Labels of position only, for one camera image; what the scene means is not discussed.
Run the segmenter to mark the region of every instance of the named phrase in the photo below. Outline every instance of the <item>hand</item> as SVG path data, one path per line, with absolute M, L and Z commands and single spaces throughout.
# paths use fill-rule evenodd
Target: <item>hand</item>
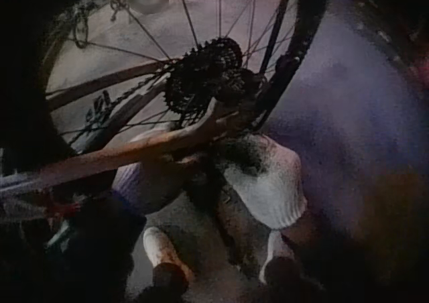
M 264 135 L 227 140 L 216 161 L 250 213 L 271 229 L 294 224 L 307 205 L 298 154 Z
M 157 127 L 138 135 L 132 141 L 168 131 L 168 126 Z M 174 162 L 169 155 L 147 158 L 120 167 L 112 189 L 137 213 L 155 213 L 178 197 L 183 183 L 195 173 L 197 163 L 198 155 L 183 158 L 179 162 Z

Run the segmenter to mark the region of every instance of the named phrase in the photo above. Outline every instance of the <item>shoe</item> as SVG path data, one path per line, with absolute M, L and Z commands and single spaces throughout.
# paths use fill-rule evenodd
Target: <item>shoe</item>
M 173 263 L 183 271 L 189 284 L 194 279 L 194 273 L 180 260 L 172 242 L 159 228 L 150 227 L 145 230 L 143 246 L 153 267 L 161 263 Z
M 279 231 L 272 231 L 268 237 L 267 259 L 262 265 L 259 273 L 259 281 L 266 284 L 265 269 L 268 263 L 275 257 L 286 257 L 295 260 L 292 249 L 283 241 L 282 234 Z

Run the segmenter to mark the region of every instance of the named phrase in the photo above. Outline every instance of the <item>ground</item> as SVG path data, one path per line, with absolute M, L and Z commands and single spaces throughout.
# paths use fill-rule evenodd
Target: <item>ground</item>
M 216 37 L 217 0 L 186 2 L 198 40 Z M 247 0 L 222 2 L 224 34 Z M 267 25 L 275 5 L 276 0 L 257 0 L 253 38 Z M 111 14 L 110 7 L 106 6 L 91 16 L 91 41 L 162 58 L 161 52 L 126 12 L 120 12 L 115 23 L 110 22 Z M 248 9 L 231 32 L 231 37 L 244 50 L 249 17 Z M 169 55 L 180 56 L 192 47 L 193 39 L 180 0 L 170 0 L 163 12 L 138 18 Z M 293 20 L 293 14 L 287 16 L 283 34 Z M 427 111 L 417 94 L 418 88 L 391 62 L 397 60 L 394 52 L 381 49 L 380 39 L 371 38 L 368 36 L 371 32 L 363 29 L 365 22 L 351 3 L 332 0 L 302 66 L 263 128 L 302 158 L 304 191 L 311 210 L 328 217 L 334 230 L 349 235 L 358 233 L 363 197 L 380 176 L 413 172 L 423 177 L 429 173 L 429 164 L 423 156 L 429 140 L 428 130 L 424 130 Z M 257 66 L 260 57 L 252 59 L 252 68 Z M 49 90 L 142 61 L 147 62 L 139 56 L 92 46 L 79 50 L 68 42 L 54 68 Z M 117 85 L 109 92 L 115 97 L 138 81 Z M 88 100 L 56 111 L 54 120 L 58 127 L 77 128 L 87 105 Z M 155 101 L 152 113 L 161 106 L 161 100 Z M 141 112 L 132 122 L 152 113 Z M 127 130 L 111 145 L 123 143 L 141 130 L 141 127 Z M 242 248 L 251 249 L 261 265 L 268 231 L 250 217 L 239 199 L 233 197 L 225 202 L 221 211 L 231 233 Z M 185 195 L 148 218 L 148 226 L 165 228 L 185 261 L 196 271 L 197 281 L 186 295 L 192 302 L 236 302 L 237 297 L 257 282 L 257 266 L 248 280 L 227 263 L 217 231 L 204 215 L 195 211 Z M 141 239 L 133 257 L 135 269 L 128 281 L 130 295 L 138 293 L 151 280 L 151 267 Z

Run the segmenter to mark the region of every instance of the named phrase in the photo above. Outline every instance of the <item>bicycle wheel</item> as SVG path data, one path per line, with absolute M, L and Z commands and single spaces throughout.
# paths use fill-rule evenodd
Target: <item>bicycle wheel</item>
M 189 126 L 213 98 L 238 107 L 241 99 L 253 97 L 253 125 L 259 127 L 301 64 L 326 5 L 326 0 L 170 0 L 161 13 L 137 15 L 122 0 L 114 1 L 123 8 L 114 23 L 109 5 L 88 17 L 85 50 L 72 38 L 63 45 L 46 102 L 32 103 L 43 115 L 43 148 L 47 144 L 52 156 L 21 157 L 31 162 L 21 168 L 120 145 L 160 123 Z M 33 149 L 42 147 L 36 144 Z

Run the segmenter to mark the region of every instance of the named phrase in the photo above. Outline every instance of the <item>bicycle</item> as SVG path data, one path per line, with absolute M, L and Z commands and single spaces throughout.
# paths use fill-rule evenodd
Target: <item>bicycle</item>
M 48 91 L 46 104 L 40 99 L 35 100 L 33 108 L 37 108 L 42 114 L 41 117 L 45 119 L 41 120 L 45 127 L 41 135 L 49 141 L 49 148 L 52 148 L 54 156 L 49 159 L 38 159 L 29 166 L 21 166 L 26 170 L 45 164 L 37 172 L 3 177 L 0 198 L 4 200 L 115 170 L 119 166 L 139 161 L 148 154 L 186 149 L 210 143 L 220 137 L 258 130 L 301 65 L 322 19 L 327 0 L 296 0 L 295 3 L 279 0 L 267 25 L 256 39 L 252 38 L 252 33 L 255 28 L 257 0 L 246 0 L 244 8 L 240 10 L 227 32 L 222 30 L 222 13 L 225 13 L 222 11 L 222 0 L 217 1 L 219 3 L 217 34 L 213 36 L 211 42 L 202 44 L 197 38 L 188 5 L 185 0 L 180 0 L 194 45 L 185 55 L 172 58 L 139 18 L 130 11 L 124 0 L 112 0 L 115 11 L 120 9 L 126 11 L 135 25 L 165 56 L 164 59 L 88 40 L 88 15 L 80 10 L 75 22 L 85 25 L 84 39 L 76 38 L 78 36 L 76 30 L 73 31 L 72 39 L 79 48 L 100 47 L 116 50 L 152 62 L 110 72 L 100 78 L 60 88 L 55 92 Z M 280 34 L 285 14 L 291 9 L 296 9 L 293 29 L 290 28 L 284 34 Z M 230 35 L 246 10 L 250 12 L 250 31 L 244 50 Z M 265 41 L 267 34 L 269 37 L 266 46 L 261 48 L 260 45 Z M 287 41 L 288 49 L 273 62 L 271 59 Z M 251 57 L 254 53 L 262 51 L 259 69 L 249 69 Z M 272 77 L 267 78 L 270 73 L 273 73 Z M 135 78 L 143 80 L 112 100 L 107 88 Z M 204 90 L 198 90 L 196 86 L 203 87 Z M 138 91 L 143 88 L 146 91 L 139 94 Z M 53 122 L 49 120 L 49 112 L 71 105 L 99 91 L 102 91 L 101 96 L 95 99 L 94 107 L 90 108 L 92 113 L 86 113 L 83 129 L 66 132 L 69 135 L 73 134 L 67 140 L 60 138 Z M 161 94 L 164 94 L 166 111 L 173 112 L 169 121 L 174 123 L 176 128 L 174 131 L 144 141 L 127 143 L 121 147 L 105 148 L 114 136 L 131 127 L 162 123 L 166 111 L 158 112 L 146 121 L 128 124 L 138 112 L 148 107 Z M 73 148 L 71 145 L 76 142 L 80 142 L 80 145 Z M 13 160 L 11 162 L 10 166 L 16 168 Z M 73 184 L 68 187 L 78 190 Z

